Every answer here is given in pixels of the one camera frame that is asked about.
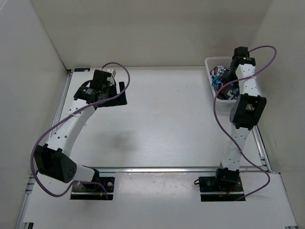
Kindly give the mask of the colourful patterned shorts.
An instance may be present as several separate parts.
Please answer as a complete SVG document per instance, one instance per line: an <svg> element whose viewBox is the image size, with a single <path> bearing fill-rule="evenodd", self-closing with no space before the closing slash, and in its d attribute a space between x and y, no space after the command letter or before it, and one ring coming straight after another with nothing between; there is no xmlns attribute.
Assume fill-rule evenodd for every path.
<svg viewBox="0 0 305 229"><path fill-rule="evenodd" d="M221 89L225 83L221 81L221 75L224 72L225 66L216 66L210 71L211 79L212 79L212 87L215 92ZM233 83L231 85L226 86L217 96L220 100L236 100L240 94L239 83Z"/></svg>

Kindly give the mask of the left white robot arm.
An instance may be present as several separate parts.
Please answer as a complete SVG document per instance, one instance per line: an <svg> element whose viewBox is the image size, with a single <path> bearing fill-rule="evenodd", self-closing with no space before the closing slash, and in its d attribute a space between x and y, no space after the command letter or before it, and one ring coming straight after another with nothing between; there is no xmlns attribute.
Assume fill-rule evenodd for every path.
<svg viewBox="0 0 305 229"><path fill-rule="evenodd" d="M79 133L97 108L127 104L124 82L117 83L115 76L114 69L95 70L93 78L78 88L67 113L68 120L59 125L44 145L35 149L39 173L63 183L83 182L89 191L98 189L97 170L75 163L70 155Z"/></svg>

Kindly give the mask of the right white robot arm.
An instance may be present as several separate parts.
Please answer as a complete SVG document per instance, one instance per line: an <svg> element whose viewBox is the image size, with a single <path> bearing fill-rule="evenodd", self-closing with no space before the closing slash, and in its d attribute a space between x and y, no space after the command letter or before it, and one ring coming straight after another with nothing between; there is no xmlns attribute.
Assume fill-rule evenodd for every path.
<svg viewBox="0 0 305 229"><path fill-rule="evenodd" d="M235 48L230 67L221 76L224 84L230 83L222 89L224 94L230 89L239 89L229 116L231 140L214 178L214 186L221 191L233 189L238 183L241 151L266 105L266 98L260 95L253 77L255 66L248 48L240 46Z"/></svg>

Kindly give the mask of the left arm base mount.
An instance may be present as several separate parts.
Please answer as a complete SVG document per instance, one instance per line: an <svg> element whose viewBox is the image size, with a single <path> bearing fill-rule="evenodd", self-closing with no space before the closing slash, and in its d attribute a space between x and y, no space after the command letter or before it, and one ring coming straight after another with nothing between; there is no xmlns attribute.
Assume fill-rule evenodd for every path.
<svg viewBox="0 0 305 229"><path fill-rule="evenodd" d="M70 200L113 200L115 187L114 175L105 175L97 170L92 182L94 184L75 181L71 188Z"/></svg>

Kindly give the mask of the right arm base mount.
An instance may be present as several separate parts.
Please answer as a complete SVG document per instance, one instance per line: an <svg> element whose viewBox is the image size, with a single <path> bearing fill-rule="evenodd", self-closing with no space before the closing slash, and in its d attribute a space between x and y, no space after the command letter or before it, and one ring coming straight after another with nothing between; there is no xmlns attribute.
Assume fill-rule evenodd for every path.
<svg viewBox="0 0 305 229"><path fill-rule="evenodd" d="M218 184L216 177L198 177L193 184L199 186L201 202L245 201L240 178L236 184L224 187Z"/></svg>

